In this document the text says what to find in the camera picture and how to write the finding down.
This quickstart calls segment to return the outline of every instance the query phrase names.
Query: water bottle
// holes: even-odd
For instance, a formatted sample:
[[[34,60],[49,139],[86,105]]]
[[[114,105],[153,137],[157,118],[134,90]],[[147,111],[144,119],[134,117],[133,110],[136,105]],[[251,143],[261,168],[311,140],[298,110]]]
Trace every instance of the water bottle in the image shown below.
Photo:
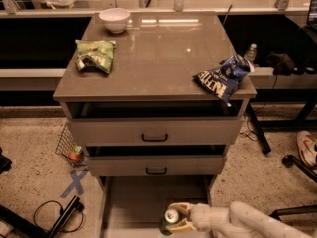
[[[249,61],[249,63],[253,64],[255,57],[257,55],[257,45],[256,44],[250,44],[248,49],[245,52],[245,59]]]

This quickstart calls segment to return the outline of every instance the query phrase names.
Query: drawer handle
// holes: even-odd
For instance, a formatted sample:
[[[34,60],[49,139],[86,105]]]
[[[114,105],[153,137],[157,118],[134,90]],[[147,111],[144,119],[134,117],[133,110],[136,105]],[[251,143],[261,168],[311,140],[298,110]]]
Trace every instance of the drawer handle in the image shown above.
[[[168,139],[168,134],[166,133],[165,135],[161,136],[161,137],[147,137],[145,136],[145,134],[141,134],[141,139],[144,142],[165,142]]]
[[[146,168],[146,173],[148,175],[165,175],[167,173],[167,167],[161,169],[161,171],[159,169],[151,170],[151,168]]]

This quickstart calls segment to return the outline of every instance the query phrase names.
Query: blue tape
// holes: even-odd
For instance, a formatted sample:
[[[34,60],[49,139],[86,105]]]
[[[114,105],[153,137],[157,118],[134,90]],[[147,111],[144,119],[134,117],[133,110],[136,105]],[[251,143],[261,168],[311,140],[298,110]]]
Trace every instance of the blue tape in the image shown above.
[[[67,198],[73,189],[76,188],[78,195],[83,195],[83,188],[80,181],[84,178],[84,176],[88,173],[89,169],[85,168],[79,176],[77,175],[76,170],[72,170],[70,172],[72,177],[72,184],[67,188],[67,190],[61,195],[61,198]]]

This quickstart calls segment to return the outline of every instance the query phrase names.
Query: tabletop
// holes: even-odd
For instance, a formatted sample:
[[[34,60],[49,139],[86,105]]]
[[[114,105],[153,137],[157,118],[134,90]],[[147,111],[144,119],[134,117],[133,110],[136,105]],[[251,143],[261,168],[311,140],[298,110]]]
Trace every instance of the tabletop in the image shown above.
[[[132,12],[120,34],[106,30],[95,14],[82,40],[116,42],[111,71],[79,71],[75,52],[57,101],[213,99],[193,76],[235,53],[214,12]],[[239,95],[255,96],[247,76],[232,98]]]

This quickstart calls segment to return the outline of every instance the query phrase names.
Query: green chip bag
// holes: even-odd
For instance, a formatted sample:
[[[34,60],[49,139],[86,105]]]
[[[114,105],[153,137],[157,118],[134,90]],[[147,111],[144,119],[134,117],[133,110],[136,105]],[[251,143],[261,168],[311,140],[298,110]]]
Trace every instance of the green chip bag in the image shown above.
[[[79,71],[88,67],[96,67],[110,73],[114,42],[110,41],[81,41],[77,40],[78,56],[75,61]]]

